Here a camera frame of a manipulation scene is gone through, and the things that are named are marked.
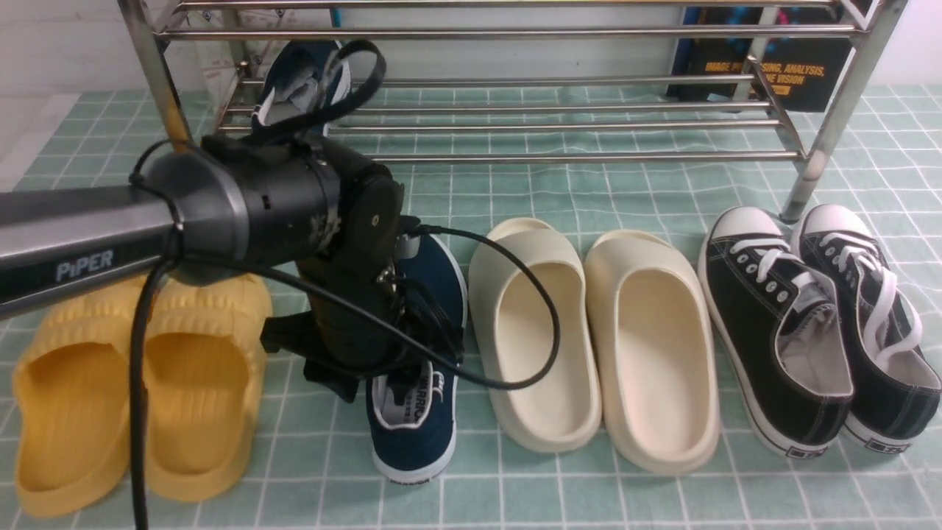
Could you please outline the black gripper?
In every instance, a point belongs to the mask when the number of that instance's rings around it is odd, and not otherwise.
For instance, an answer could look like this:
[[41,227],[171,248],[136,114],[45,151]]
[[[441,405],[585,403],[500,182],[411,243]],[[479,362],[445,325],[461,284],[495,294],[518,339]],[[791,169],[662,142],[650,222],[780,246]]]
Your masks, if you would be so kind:
[[325,286],[378,319],[367,321],[337,304],[310,296],[310,309],[265,321],[266,352],[285,350],[305,360],[305,378],[352,402],[360,383],[390,378],[394,396],[419,379],[422,357],[386,326],[458,364],[464,356],[464,279],[447,250],[420,250],[398,259],[362,284],[320,258],[296,264],[300,278]]

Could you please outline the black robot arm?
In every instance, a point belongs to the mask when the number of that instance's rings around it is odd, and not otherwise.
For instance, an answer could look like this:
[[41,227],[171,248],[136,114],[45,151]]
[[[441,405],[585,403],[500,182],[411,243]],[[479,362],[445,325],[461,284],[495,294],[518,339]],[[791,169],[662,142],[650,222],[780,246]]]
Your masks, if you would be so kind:
[[207,137],[158,158],[126,185],[2,194],[2,316],[44,308],[131,278],[165,256],[212,256],[177,279],[209,286],[292,262],[393,325],[403,300],[381,278],[397,239],[403,186],[386,166],[323,137],[249,146]]

